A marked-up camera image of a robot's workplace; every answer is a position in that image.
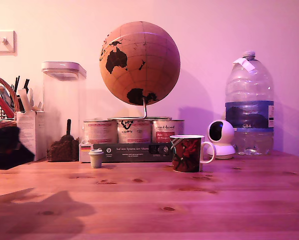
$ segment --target wall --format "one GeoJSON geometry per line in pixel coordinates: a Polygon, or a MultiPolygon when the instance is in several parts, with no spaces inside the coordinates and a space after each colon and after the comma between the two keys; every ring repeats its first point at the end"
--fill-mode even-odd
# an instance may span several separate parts
{"type": "Polygon", "coordinates": [[[43,61],[73,61],[87,70],[88,118],[133,116],[106,88],[101,46],[118,26],[146,21],[165,29],[180,52],[172,92],[148,106],[150,116],[185,119],[188,134],[206,134],[224,117],[225,82],[233,60],[256,51],[271,72],[275,91],[274,148],[299,155],[299,0],[0,0],[0,30],[14,30],[17,52],[0,55],[0,77],[20,75],[42,101],[43,61]]]}

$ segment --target switch plate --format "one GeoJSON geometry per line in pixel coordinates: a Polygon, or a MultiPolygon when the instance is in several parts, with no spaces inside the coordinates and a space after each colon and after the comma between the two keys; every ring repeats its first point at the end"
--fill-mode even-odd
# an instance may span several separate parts
{"type": "Polygon", "coordinates": [[[15,53],[16,38],[15,31],[0,31],[0,53],[15,53]]]}

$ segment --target coffee mug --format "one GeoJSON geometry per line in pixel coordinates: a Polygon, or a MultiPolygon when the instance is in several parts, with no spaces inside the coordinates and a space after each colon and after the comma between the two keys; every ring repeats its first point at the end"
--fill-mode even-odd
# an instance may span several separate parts
{"type": "Polygon", "coordinates": [[[216,148],[213,143],[204,141],[203,135],[172,135],[171,150],[173,151],[172,166],[177,172],[194,173],[201,172],[202,165],[208,164],[216,157],[216,148]],[[213,155],[210,160],[201,160],[201,151],[204,145],[210,145],[213,155]]]}

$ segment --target miniature coffee cup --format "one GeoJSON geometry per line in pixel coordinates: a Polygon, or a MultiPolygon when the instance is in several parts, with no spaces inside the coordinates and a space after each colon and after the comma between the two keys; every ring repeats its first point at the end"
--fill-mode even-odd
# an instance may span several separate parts
{"type": "Polygon", "coordinates": [[[93,169],[100,169],[102,167],[102,162],[104,158],[104,152],[102,149],[90,150],[88,153],[90,157],[90,166],[93,169]]]}
{"type": "Polygon", "coordinates": [[[173,151],[172,167],[174,171],[184,173],[201,172],[203,164],[208,164],[216,157],[216,148],[213,143],[204,141],[203,135],[172,135],[171,150],[173,151]],[[212,148],[210,160],[201,160],[201,151],[204,145],[212,148]]]}

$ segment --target white camera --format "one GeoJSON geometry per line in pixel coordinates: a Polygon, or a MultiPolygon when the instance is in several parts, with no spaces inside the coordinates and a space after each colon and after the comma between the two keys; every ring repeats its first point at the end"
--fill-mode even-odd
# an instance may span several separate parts
{"type": "MultiPolygon", "coordinates": [[[[234,138],[233,126],[225,120],[213,121],[207,128],[207,136],[216,148],[216,159],[231,159],[235,154],[235,149],[231,142],[234,138]]],[[[207,154],[212,156],[211,147],[207,149],[207,154]]]]}

